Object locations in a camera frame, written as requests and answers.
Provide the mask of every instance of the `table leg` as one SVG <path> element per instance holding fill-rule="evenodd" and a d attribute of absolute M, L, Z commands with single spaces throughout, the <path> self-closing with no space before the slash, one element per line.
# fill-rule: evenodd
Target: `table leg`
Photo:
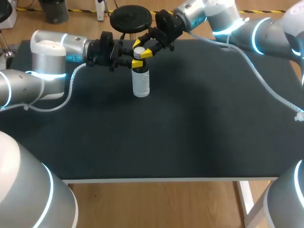
<path fill-rule="evenodd" d="M 136 33 L 130 34 L 130 40 L 136 40 Z"/>
<path fill-rule="evenodd" d="M 264 214 L 264 196 L 265 192 L 260 196 L 254 206 L 251 208 L 249 213 L 245 215 L 244 224 L 245 228 L 255 228 L 257 227 L 263 218 Z"/>
<path fill-rule="evenodd" d="M 251 195 L 250 185 L 248 181 L 238 181 L 237 188 L 241 199 L 244 217 L 250 212 L 254 206 L 253 198 Z"/>

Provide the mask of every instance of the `wooden floor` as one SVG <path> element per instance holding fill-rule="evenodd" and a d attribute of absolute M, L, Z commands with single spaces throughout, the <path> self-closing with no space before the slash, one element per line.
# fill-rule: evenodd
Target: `wooden floor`
<path fill-rule="evenodd" d="M 109 9 L 114 3 L 109 1 Z M 136 4 L 149 10 L 172 10 L 184 0 L 117 0 L 118 5 Z M 19 0 L 28 5 L 31 0 Z M 94 0 L 67 0 L 70 9 L 95 9 Z M 297 0 L 237 0 L 239 10 L 287 10 Z M 39 8 L 35 0 L 33 8 Z M 243 17 L 280 18 L 283 14 L 244 14 Z M 103 30 L 114 33 L 109 18 L 97 22 L 94 13 L 70 13 L 68 22 L 50 25 L 41 12 L 18 12 L 13 29 L 3 31 L 8 43 L 30 39 L 35 30 L 45 29 L 99 38 Z M 212 38 L 208 24 L 196 34 Z M 191 38 L 184 34 L 181 38 Z M 268 185 L 250 182 L 254 200 Z M 79 205 L 78 228 L 241 228 L 242 212 L 232 182 L 77 184 L 71 186 Z"/>

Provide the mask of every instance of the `cable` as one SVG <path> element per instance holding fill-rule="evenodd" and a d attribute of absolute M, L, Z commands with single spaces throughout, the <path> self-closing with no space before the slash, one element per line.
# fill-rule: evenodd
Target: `cable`
<path fill-rule="evenodd" d="M 120 40 L 124 39 L 124 37 L 125 37 L 125 33 L 122 34 L 122 36 L 120 37 Z"/>
<path fill-rule="evenodd" d="M 33 5 L 34 1 L 35 1 L 35 0 L 32 0 L 32 2 L 31 2 L 28 6 L 20 7 L 20 6 L 18 5 L 19 0 L 17 0 L 17 7 L 18 7 L 18 8 L 21 8 L 21 9 L 26 9 L 26 8 L 28 8 L 28 7 L 31 7 L 31 6 Z"/>
<path fill-rule="evenodd" d="M 193 34 L 191 32 L 189 32 L 189 34 L 193 37 L 195 37 L 196 39 L 200 39 L 202 41 L 205 41 L 207 43 L 210 44 L 215 44 L 218 46 L 224 46 L 224 47 L 228 47 L 228 48 L 233 48 L 235 50 L 237 50 L 243 57 L 244 59 L 247 61 L 247 63 L 249 64 L 250 68 L 253 70 L 253 72 L 255 73 L 256 77 L 258 78 L 258 80 L 262 83 L 262 85 L 265 87 L 265 89 L 278 101 L 280 101 L 281 103 L 285 104 L 287 107 L 291 108 L 292 110 L 294 110 L 297 113 L 304 113 L 304 111 L 299 108 L 298 106 L 294 105 L 293 103 L 285 100 L 283 97 L 281 97 L 279 94 L 277 94 L 267 83 L 266 81 L 263 79 L 263 77 L 260 75 L 260 73 L 257 71 L 257 69 L 255 68 L 255 66 L 252 64 L 251 60 L 248 58 L 248 56 L 245 54 L 245 52 L 243 50 L 241 50 L 240 48 L 238 48 L 235 45 L 232 44 L 225 44 L 225 43 L 220 43 L 220 42 L 216 42 L 210 39 L 206 39 L 203 37 L 200 37 L 196 34 Z"/>
<path fill-rule="evenodd" d="M 14 104 L 14 105 L 10 105 L 8 107 L 4 107 L 4 108 L 0 108 L 0 112 L 3 112 L 3 111 L 6 111 L 6 110 L 9 110 L 9 109 L 12 109 L 12 108 L 16 108 L 16 107 L 24 107 L 25 110 L 28 110 L 28 109 L 32 109 L 36 112 L 43 112 L 43 113 L 47 113 L 47 112 L 53 112 L 53 111 L 56 111 L 62 107 L 64 107 L 70 100 L 71 98 L 71 95 L 72 95 L 72 90 L 73 90 L 73 82 L 74 82 L 74 78 L 75 78 L 75 75 L 77 74 L 77 72 L 86 66 L 86 63 L 83 63 L 81 65 L 79 65 L 72 73 L 72 76 L 71 76 L 71 80 L 70 80 L 70 87 L 69 87 L 69 91 L 68 91 L 68 95 L 66 97 L 66 100 L 64 101 L 64 103 L 62 103 L 61 105 L 55 107 L 55 108 L 51 108 L 51 109 L 41 109 L 41 108 L 36 108 L 34 106 L 32 106 L 31 104 Z"/>

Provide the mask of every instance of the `glowing light ring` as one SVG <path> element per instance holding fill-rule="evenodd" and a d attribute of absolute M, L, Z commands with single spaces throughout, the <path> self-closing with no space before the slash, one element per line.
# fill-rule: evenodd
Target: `glowing light ring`
<path fill-rule="evenodd" d="M 293 51 L 293 53 L 296 55 L 296 56 L 301 56 L 301 53 L 300 52 L 297 52 L 297 51 L 295 51 L 295 50 L 293 50 L 293 49 L 291 49 L 292 51 Z"/>
<path fill-rule="evenodd" d="M 47 81 L 52 81 L 54 79 L 57 79 L 57 78 L 62 78 L 62 77 L 65 77 L 66 74 L 60 74 L 60 75 L 51 75 L 51 74 L 42 74 L 42 73 L 37 73 L 35 71 L 26 71 L 27 74 L 31 74 L 35 77 L 39 77 L 43 80 L 47 80 Z"/>
<path fill-rule="evenodd" d="M 236 20 L 229 28 L 219 31 L 219 32 L 213 32 L 214 36 L 218 35 L 229 35 L 233 31 L 237 30 L 239 27 L 245 24 L 245 21 L 242 18 L 239 18 Z"/>
<path fill-rule="evenodd" d="M 4 80 L 5 80 L 6 84 L 8 85 L 8 88 L 9 88 L 8 100 L 7 100 L 6 104 L 4 106 L 2 106 L 2 108 L 4 108 L 10 103 L 10 100 L 11 100 L 11 86 L 10 86 L 10 81 L 9 81 L 8 77 L 6 77 L 5 74 L 2 73 L 2 72 L 0 72 L 0 75 L 2 75 L 4 77 Z"/>
<path fill-rule="evenodd" d="M 47 168 L 47 166 L 45 166 L 45 164 L 43 164 L 44 167 L 47 169 L 48 175 L 49 175 L 49 179 L 50 179 L 50 191 L 49 191 L 49 196 L 48 196 L 48 201 L 46 204 L 46 207 L 44 208 L 40 218 L 38 219 L 38 221 L 36 222 L 36 224 L 33 226 L 33 228 L 38 228 L 38 226 L 41 224 L 42 220 L 44 219 L 44 217 L 46 216 L 49 206 L 51 205 L 51 201 L 53 199 L 53 193 L 54 193 L 54 183 L 53 183 L 53 177 L 52 174 L 50 172 L 50 170 Z"/>
<path fill-rule="evenodd" d="M 253 49 L 263 55 L 264 53 L 260 52 L 258 49 L 257 49 L 257 45 L 256 45 L 256 34 L 257 34 L 257 29 L 258 27 L 260 27 L 260 25 L 265 21 L 265 20 L 268 20 L 270 18 L 264 18 L 263 20 L 261 20 L 259 23 L 257 23 L 257 25 L 255 26 L 255 29 L 253 30 L 253 33 L 252 33 L 252 46 L 253 46 Z"/>
<path fill-rule="evenodd" d="M 60 41 L 61 45 L 63 45 L 63 42 L 65 41 L 66 37 L 67 37 L 67 33 L 62 36 L 61 41 Z"/>
<path fill-rule="evenodd" d="M 299 168 L 300 168 L 300 165 L 301 165 L 301 162 L 302 160 L 300 160 L 298 162 L 298 164 L 296 165 L 295 167 L 295 170 L 294 170 L 294 185 L 295 185 L 295 191 L 296 191 L 296 194 L 298 195 L 298 198 L 304 208 L 304 197 L 303 197 L 303 194 L 301 192 L 301 189 L 300 189 L 300 184 L 299 184 L 299 179 L 298 179 L 298 175 L 299 175 Z"/>

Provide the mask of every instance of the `black tabletop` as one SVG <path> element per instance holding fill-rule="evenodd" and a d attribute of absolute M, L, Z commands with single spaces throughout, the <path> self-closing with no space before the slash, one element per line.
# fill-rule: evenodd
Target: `black tabletop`
<path fill-rule="evenodd" d="M 275 91 L 304 108 L 287 60 L 248 55 Z M 68 180 L 276 177 L 303 158 L 304 123 L 267 93 L 237 52 L 178 40 L 149 66 L 146 98 L 133 95 L 130 69 L 87 67 L 64 108 L 0 113 L 0 130 Z M 75 67 L 67 64 L 67 87 Z M 31 69 L 29 42 L 12 68 Z"/>

